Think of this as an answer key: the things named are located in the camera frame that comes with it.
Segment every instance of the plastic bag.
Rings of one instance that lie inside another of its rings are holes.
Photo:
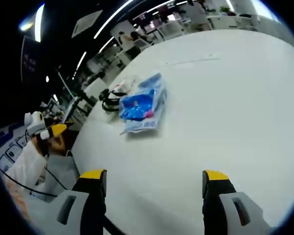
[[[166,92],[160,73],[140,83],[141,89],[136,94],[120,99],[120,117],[127,120],[141,121],[154,115],[159,100]]]

